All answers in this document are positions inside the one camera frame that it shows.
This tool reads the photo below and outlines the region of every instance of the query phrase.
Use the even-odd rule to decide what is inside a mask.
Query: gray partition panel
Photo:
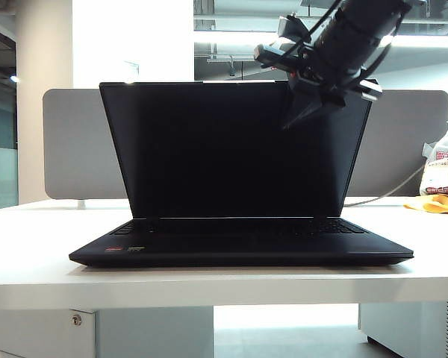
[[[380,196],[425,163],[423,143],[447,131],[444,91],[385,90],[372,105],[347,196]],[[419,195],[421,172],[394,195]]]
[[[126,198],[98,89],[43,96],[45,191],[55,199]]]
[[[372,106],[348,196],[375,196],[424,163],[424,142],[447,128],[443,91],[386,90]],[[45,189],[51,198],[125,198],[98,89],[51,89],[43,97]],[[421,175],[397,195],[417,195]]]

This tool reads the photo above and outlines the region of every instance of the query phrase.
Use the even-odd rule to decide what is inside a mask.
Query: desk surface
[[[360,268],[86,268],[68,253],[128,221],[127,201],[91,200],[84,210],[77,201],[3,209],[0,309],[446,301],[448,215],[405,209],[404,200],[344,209],[345,219],[415,252],[398,265]]]

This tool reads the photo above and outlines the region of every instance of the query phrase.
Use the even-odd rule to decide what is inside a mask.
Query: laptop screen
[[[136,219],[339,216],[370,110],[283,130],[286,81],[100,90]]]

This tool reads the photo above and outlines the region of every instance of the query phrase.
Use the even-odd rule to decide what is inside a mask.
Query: wall
[[[448,63],[381,73],[376,77],[384,88],[444,90],[448,93]]]
[[[16,13],[19,203],[48,198],[42,97],[72,86],[72,0],[20,1]]]
[[[193,81],[193,52],[191,0],[73,1],[74,87]]]

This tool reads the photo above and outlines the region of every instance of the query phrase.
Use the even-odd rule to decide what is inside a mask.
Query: laptop keyboard
[[[169,235],[261,234],[300,236],[324,233],[367,233],[340,218],[331,219],[161,219],[150,225],[136,220],[118,228],[112,234],[128,235],[134,231]]]

